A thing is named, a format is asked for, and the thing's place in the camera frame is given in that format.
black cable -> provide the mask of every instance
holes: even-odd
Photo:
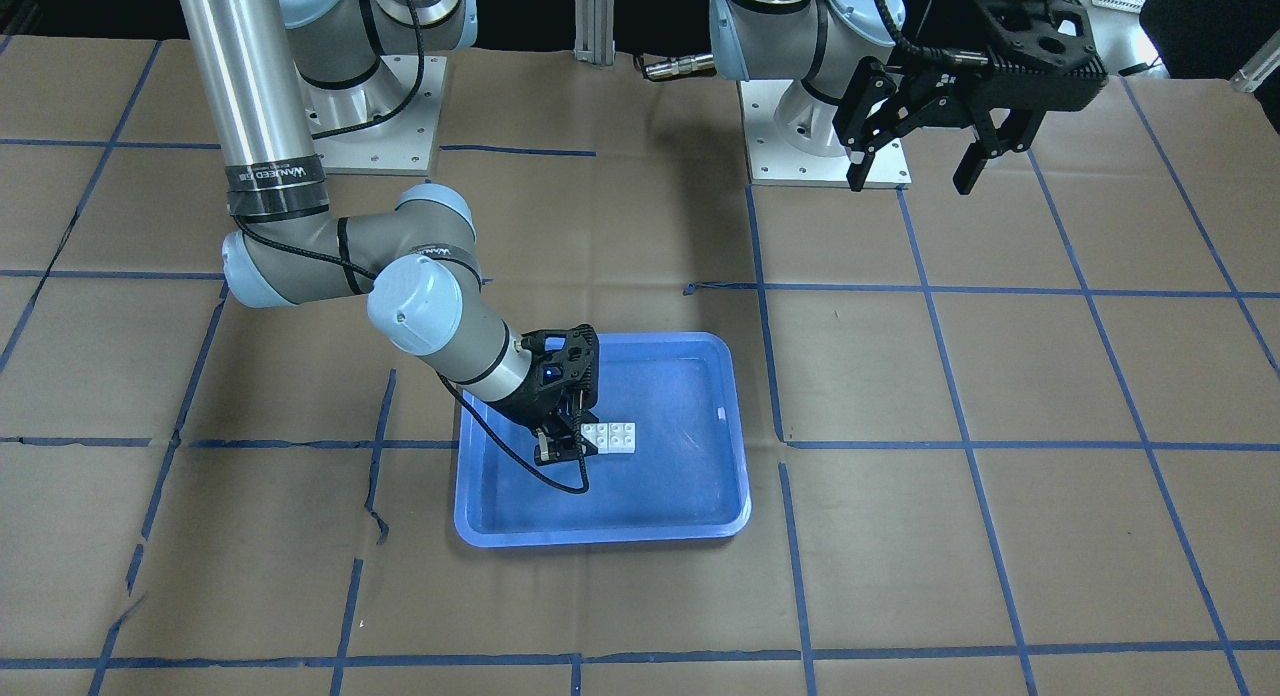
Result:
[[[422,87],[422,78],[426,75],[426,44],[422,41],[422,22],[419,20],[417,9],[413,8],[412,0],[404,0],[408,8],[410,20],[413,22],[413,40],[417,45],[417,74],[413,77],[413,87],[404,93],[401,104],[390,109],[388,113],[378,114],[372,116],[369,122],[356,123],[356,125],[343,125],[340,128],[330,128],[330,130],[320,130],[319,134],[311,134],[311,139],[328,139],[329,136],[343,136],[351,134],[353,130],[365,130],[365,128],[371,128],[379,125],[379,123],[389,122],[392,118],[397,118],[399,113],[408,107],[408,104],[413,102],[413,96],[417,95],[417,90]]]
[[[444,388],[449,391],[449,394],[453,395],[453,399],[457,400],[457,403],[461,403],[462,408],[467,409],[467,413],[471,413],[471,418],[475,418],[476,423],[480,423],[480,429],[483,429],[484,432],[488,432],[489,438],[493,438],[494,444],[497,444],[499,449],[502,449],[507,455],[511,455],[511,459],[515,461],[517,464],[521,464],[521,467],[525,468],[525,471],[527,471],[529,473],[534,473],[534,476],[545,485],[550,487],[557,487],[557,490],[563,491],[566,494],[586,494],[586,491],[591,486],[591,482],[588,481],[586,478],[586,457],[581,455],[581,452],[579,452],[577,455],[577,473],[580,473],[580,476],[582,477],[581,486],[566,486],[562,482],[556,481],[556,478],[549,478],[547,477],[547,473],[538,471],[535,464],[531,464],[526,462],[526,459],[520,458],[520,454],[517,454],[516,450],[512,449],[512,447],[508,447],[507,441],[503,441],[502,438],[498,436],[498,432],[494,432],[494,430],[489,427],[489,423],[485,423],[484,418],[480,417],[480,412],[475,409],[475,406],[468,404],[467,400],[463,399],[462,394],[460,394],[456,386],[453,386],[453,383],[449,383],[448,377],[440,376],[440,383],[444,383]]]
[[[351,271],[356,271],[358,275],[367,278],[367,280],[370,281],[374,280],[374,278],[378,278],[375,273],[369,271],[369,269],[360,266],[360,264],[352,264],[347,258],[332,257],[332,255],[321,255],[319,253],[319,251],[301,249],[297,248],[297,246],[283,244],[279,241],[268,239],[268,237],[259,234],[259,232],[253,232],[252,228],[250,228],[247,223],[244,223],[243,217],[238,217],[236,216],[236,214],[232,214],[232,217],[234,219],[236,225],[239,228],[242,234],[250,237],[250,239],[256,241],[260,244],[268,246],[268,248],[284,251],[284,253],[296,255],[296,257],[323,260],[323,262],[325,264],[334,264],[334,266],[348,267],[351,269]]]
[[[884,23],[884,29],[888,31],[890,38],[901,49],[909,58],[920,59],[920,61],[936,63],[938,67],[951,67],[952,59],[948,58],[947,52],[942,49],[933,49],[933,46],[918,46],[911,44],[911,41],[902,35],[902,31],[897,27],[897,22],[893,20],[893,14],[888,12],[888,3],[886,0],[876,0],[876,10],[879,13],[881,20]]]

table surface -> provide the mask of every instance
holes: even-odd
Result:
[[[1280,139],[1225,82],[1115,78],[968,198],[922,132],[850,194],[750,187],[730,82],[451,55],[485,299],[717,333],[754,500],[486,551],[362,299],[228,298],[189,45],[0,49],[0,692],[1280,690]]]

blue tape line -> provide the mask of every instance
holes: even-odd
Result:
[[[1233,641],[1236,651],[1280,651],[1280,640]],[[1220,651],[1217,641],[1121,641],[1097,644],[1032,644],[1032,655],[1066,654],[1161,654]],[[878,649],[815,649],[814,660],[895,660],[966,659],[1014,656],[1016,646],[924,646]],[[525,667],[580,664],[677,664],[736,661],[799,661],[796,650],[762,651],[627,651],[603,656],[580,654],[421,654],[348,656],[346,668],[375,667]],[[91,669],[97,658],[0,659],[0,670]],[[280,656],[269,659],[164,659],[157,656],[113,656],[106,668],[114,669],[201,669],[201,668],[333,668],[335,656]]]
[[[13,331],[9,331],[9,340],[5,342],[4,351],[0,351],[0,374],[4,374],[4,368],[9,365],[9,358],[13,357],[13,351],[18,348],[18,339],[22,339],[22,333],[27,330],[27,322],[31,321],[32,312],[36,311],[36,301],[40,299],[41,290],[45,290],[44,278],[36,283],[36,289],[31,292],[31,298],[27,299],[27,306],[23,307],[22,316],[14,324]]]
[[[387,421],[392,413],[392,399],[396,397],[396,368],[387,375],[387,390],[383,393],[383,406],[378,409],[378,429],[374,431],[374,449],[369,458],[369,495],[365,496],[365,512],[378,522],[378,545],[387,541],[390,526],[378,514],[374,499],[378,496],[378,476],[383,470],[383,444],[387,438]]]
[[[191,449],[371,449],[374,441],[285,441],[279,438],[202,438]]]
[[[769,406],[773,409],[773,434],[778,441],[782,438],[782,404],[778,399],[778,367],[773,360],[773,331],[769,330],[769,301],[764,289],[764,255],[760,249],[760,226],[755,219],[755,196],[751,186],[746,186],[746,219],[751,228],[751,258],[755,264],[755,298],[760,306],[760,331],[764,336],[764,368],[769,376]]]
[[[809,450],[960,450],[965,441],[786,441]],[[1280,444],[1222,444],[1221,441],[969,441],[973,449],[1146,449],[1158,452],[1280,452]]]
[[[1005,555],[1000,546],[1000,536],[996,534],[995,519],[991,518],[991,504],[987,503],[987,487],[982,482],[982,471],[978,468],[978,455],[969,438],[969,422],[965,420],[964,406],[960,404],[960,390],[956,386],[955,371],[951,368],[951,357],[947,353],[946,340],[942,338],[942,321],[938,319],[937,304],[929,287],[929,275],[924,269],[924,255],[920,251],[920,242],[911,223],[911,210],[906,203],[905,191],[897,191],[897,205],[902,212],[902,225],[906,228],[906,237],[911,246],[911,258],[915,260],[915,270],[920,276],[920,287],[924,287],[924,306],[929,312],[929,322],[933,326],[933,338],[938,344],[938,358],[942,360],[942,374],[947,380],[947,391],[951,395],[951,408],[955,409],[956,426],[960,427],[960,438],[964,440],[965,461],[969,464],[969,477],[973,478],[974,493],[978,495],[978,509],[982,512],[982,523],[987,531],[987,542],[991,545],[991,555],[996,564],[996,577],[1000,580],[1000,591],[1005,596],[1005,608],[1009,610],[1009,626],[1014,632],[1014,642],[1018,646],[1018,660],[1023,665],[1023,677],[1027,681],[1028,696],[1037,696],[1036,673],[1032,670],[1032,659],[1027,651],[1027,638],[1023,635],[1021,619],[1018,618],[1018,604],[1014,601],[1014,589],[1009,582],[1009,569],[1005,568]]]
[[[342,693],[342,672],[347,665],[347,647],[351,646],[351,624],[356,619],[356,599],[360,596],[360,574],[365,569],[365,559],[351,563],[351,586],[347,587],[347,608],[342,613],[342,635],[338,637],[338,654],[333,663],[333,681],[329,682],[329,696]]]
[[[91,148],[200,148],[220,150],[220,145],[180,143],[179,141],[99,141],[99,139],[0,139],[4,146],[91,146]]]
[[[549,667],[568,665],[572,659],[571,654],[398,654],[348,656],[346,667]]]
[[[193,273],[193,271],[37,271],[32,267],[0,267],[0,276],[10,278],[128,278],[128,280],[160,280],[160,281],[220,281],[220,273]]]
[[[1125,84],[1125,90],[1128,90],[1128,87],[1129,86]],[[1066,234],[1062,216],[1057,210],[1057,203],[1050,191],[1044,173],[1039,166],[1039,159],[1036,157],[1033,150],[1028,150],[1027,155],[1030,160],[1032,170],[1036,171],[1036,178],[1039,182],[1041,191],[1043,191],[1044,203],[1048,205],[1050,216],[1053,219],[1053,225],[1057,228],[1059,235],[1065,246],[1066,255],[1070,258],[1071,269],[1075,271],[1075,279],[1080,283],[1080,289],[1088,290],[1089,287],[1088,280],[1084,279],[1084,269],[1080,267],[1070,235]],[[1240,696],[1248,696],[1249,687],[1244,683],[1244,674],[1240,672],[1240,664],[1236,661],[1235,652],[1231,650],[1231,644],[1226,636],[1226,628],[1222,626],[1222,619],[1219,617],[1217,606],[1213,604],[1213,597],[1210,595],[1208,586],[1204,583],[1199,562],[1196,559],[1190,539],[1187,536],[1187,528],[1183,528],[1183,522],[1179,518],[1176,507],[1174,505],[1174,496],[1170,494],[1169,486],[1165,482],[1165,476],[1160,468],[1160,461],[1156,459],[1156,450],[1152,448],[1146,423],[1143,423],[1142,415],[1138,412],[1138,404],[1137,400],[1134,400],[1133,390],[1129,389],[1129,381],[1125,379],[1124,371],[1120,368],[1120,358],[1116,357],[1115,348],[1111,345],[1111,336],[1107,334],[1106,324],[1102,322],[1102,316],[1101,312],[1098,312],[1097,303],[1093,296],[1088,294],[1088,292],[1084,294],[1084,302],[1088,303],[1094,328],[1097,328],[1098,336],[1102,340],[1102,348],[1106,349],[1107,361],[1111,363],[1111,370],[1115,372],[1116,383],[1120,385],[1120,393],[1124,394],[1125,407],[1129,409],[1129,415],[1133,417],[1134,427],[1138,430],[1138,438],[1142,440],[1143,448],[1147,453],[1147,463],[1151,464],[1151,473],[1156,477],[1156,486],[1160,487],[1160,496],[1165,500],[1165,509],[1169,512],[1169,517],[1174,523],[1174,531],[1178,534],[1178,541],[1183,548],[1183,554],[1187,557],[1187,564],[1192,569],[1192,576],[1196,577],[1196,586],[1199,589],[1201,596],[1204,601],[1204,608],[1208,612],[1211,622],[1213,622],[1213,631],[1217,633],[1222,652],[1226,655],[1226,661],[1231,668],[1231,676],[1235,677],[1235,684],[1240,691]]]
[[[147,63],[142,67],[142,75],[138,77],[137,84],[133,86],[133,93],[129,93],[129,102],[124,104],[124,113],[120,114],[120,120],[115,124],[115,130],[111,130],[111,143],[119,143],[120,134],[124,132],[124,124],[129,120],[129,114],[133,113],[133,106],[138,102],[138,96],[142,95],[142,86],[147,82],[147,75],[151,73],[151,67],[155,67],[156,56],[160,54],[161,41],[156,41],[151,46],[151,54],[147,56]]]
[[[124,626],[125,619],[133,615],[133,610],[137,610],[145,600],[146,596],[142,596],[142,599],[133,601],[133,605],[125,609],[124,613],[120,614],[120,618],[115,619],[115,622],[106,629],[106,638],[102,640],[102,651],[99,654],[97,661],[93,665],[93,681],[90,682],[88,696],[99,696],[99,692],[102,691],[102,679],[106,678],[106,667],[111,660],[111,651],[115,650],[115,640],[120,636],[120,627]]]
[[[0,146],[92,146],[105,148],[110,141],[96,139],[0,139]]]
[[[573,654],[570,659],[568,696],[581,696],[582,692],[582,655]]]
[[[916,649],[818,649],[820,661],[890,660],[890,659],[970,659],[1016,656],[1018,646],[924,646]]]
[[[795,504],[791,500],[791,476],[787,464],[778,464],[782,487],[782,514],[787,522],[787,549],[791,553],[791,582],[796,592],[796,619],[800,626],[800,661],[804,664],[805,692],[818,696],[818,674],[813,667],[813,641],[809,635],[809,601],[804,594],[804,568],[800,567],[800,537],[796,534]]]
[[[1135,641],[1120,644],[1039,644],[1029,646],[1032,654],[1158,654],[1178,651],[1221,651],[1217,641]]]
[[[178,406],[178,418],[173,423],[173,435],[169,436],[169,447],[165,449],[164,461],[160,462],[160,473],[156,473],[155,486],[151,487],[151,500],[147,503],[146,517],[142,518],[143,541],[151,539],[151,528],[155,526],[156,513],[160,510],[160,495],[164,493],[164,482],[165,478],[169,478],[169,468],[173,467],[174,454],[178,453],[178,445],[182,444],[182,427],[187,423],[191,402],[196,398],[196,386],[200,385],[200,376],[205,372],[205,360],[209,360],[209,349],[214,344],[214,333],[218,331],[218,324],[223,319],[228,294],[227,283],[223,283],[223,289],[218,294],[218,304],[215,304],[209,316],[209,326],[205,328],[205,340],[200,344],[200,354],[196,357],[196,365],[191,368],[191,377],[187,380],[187,391],[182,397],[182,406]]]
[[[133,558],[129,559],[129,569],[124,573],[124,590],[132,596],[133,595],[133,582],[138,578],[138,569],[142,568],[142,544],[133,545]]]
[[[333,656],[284,656],[276,659],[159,659],[114,658],[108,661],[108,669],[296,669],[329,668]]]
[[[1213,244],[1212,237],[1208,235],[1208,228],[1199,217],[1198,210],[1196,210],[1196,203],[1192,202],[1190,196],[1187,193],[1187,187],[1183,186],[1181,178],[1178,175],[1178,169],[1174,168],[1174,162],[1169,160],[1169,154],[1165,152],[1165,146],[1160,143],[1160,137],[1156,136],[1156,129],[1151,127],[1151,122],[1147,122],[1147,113],[1142,111],[1142,104],[1138,104],[1138,96],[1133,93],[1133,87],[1129,86],[1126,78],[1120,79],[1120,84],[1124,86],[1125,93],[1129,95],[1129,102],[1133,104],[1134,111],[1138,111],[1138,118],[1142,119],[1142,125],[1147,129],[1147,136],[1151,136],[1151,143],[1156,146],[1156,154],[1160,154],[1160,160],[1165,162],[1165,168],[1169,169],[1169,175],[1172,178],[1174,184],[1178,186],[1178,193],[1183,198],[1183,203],[1187,203],[1187,210],[1192,214],[1192,221],[1196,223],[1196,229],[1201,234],[1201,239],[1208,246],[1208,253],[1213,257],[1213,264],[1217,264],[1217,269],[1222,273],[1222,280],[1226,281],[1228,289],[1235,296],[1235,303],[1240,307],[1240,313],[1244,313],[1244,321],[1249,324],[1249,330],[1253,331],[1253,338],[1257,339],[1258,345],[1262,345],[1262,353],[1267,357],[1267,363],[1271,363],[1271,371],[1280,376],[1280,363],[1276,363],[1275,353],[1271,352],[1271,345],[1267,345],[1267,340],[1262,336],[1262,331],[1258,324],[1253,320],[1253,313],[1249,312],[1248,304],[1244,303],[1242,296],[1239,296],[1239,289],[1235,287],[1235,280],[1226,269],[1226,262],[1224,262],[1220,253],[1217,253],[1217,246]],[[1238,679],[1243,687],[1243,679]]]
[[[210,152],[216,152],[221,150],[221,145],[187,145],[179,143],[179,141],[119,141],[115,143],[118,148],[196,148],[196,150],[210,150]]]
[[[113,449],[145,449],[151,445],[150,438],[3,436],[0,441],[27,447],[113,447]]]
[[[97,659],[0,659],[0,670],[91,669]]]
[[[604,656],[584,656],[584,664],[691,664],[731,661],[799,661],[800,651],[774,649],[762,651],[622,651]]]
[[[511,148],[511,146],[447,145],[440,146],[440,150],[442,152],[568,155],[568,157],[595,157],[595,152],[576,152],[576,150],[571,148]]]
[[[924,287],[909,283],[765,283],[767,290],[890,290],[906,294],[923,294]],[[758,289],[748,281],[695,281],[685,287],[685,296],[695,290],[750,290]],[[1048,289],[1048,287],[937,287],[928,290],[934,294],[1005,294],[1005,296],[1084,296],[1083,289]],[[1280,290],[1158,290],[1158,289],[1091,289],[1093,296],[1134,296],[1135,298],[1158,299],[1280,299]]]
[[[1280,444],[1184,444],[1184,441],[1152,441],[1158,452],[1280,452]]]

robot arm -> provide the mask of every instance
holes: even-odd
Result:
[[[1080,111],[1106,86],[1078,0],[929,0],[919,44],[905,22],[902,0],[710,0],[712,52],[644,72],[792,81],[774,116],[783,139],[820,157],[849,154],[852,191],[890,141],[973,127],[952,178],[961,194],[989,159],[1028,150],[1046,113]],[[995,109],[1010,111],[1001,125]]]
[[[182,4],[238,226],[223,242],[236,298],[265,308],[367,292],[375,328],[447,385],[535,432],[540,462],[595,453],[579,435],[595,421],[590,326],[552,333],[562,336],[559,348],[544,331],[513,335],[480,298],[475,225],[448,187],[416,186],[389,212],[335,217],[278,0]]]
[[[886,17],[884,0],[876,1]],[[852,191],[865,184],[878,148],[937,125],[973,127],[977,139],[951,178],[969,194],[988,160],[1030,147],[1046,113],[1080,111],[1107,82],[1078,0],[932,0],[919,31],[928,45],[893,35],[905,56],[892,68],[900,81],[883,59],[865,58],[841,99],[835,127],[855,154]],[[1009,111],[998,127],[995,109]]]

aluminum arm tube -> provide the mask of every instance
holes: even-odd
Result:
[[[182,0],[228,166],[315,155],[279,0]]]

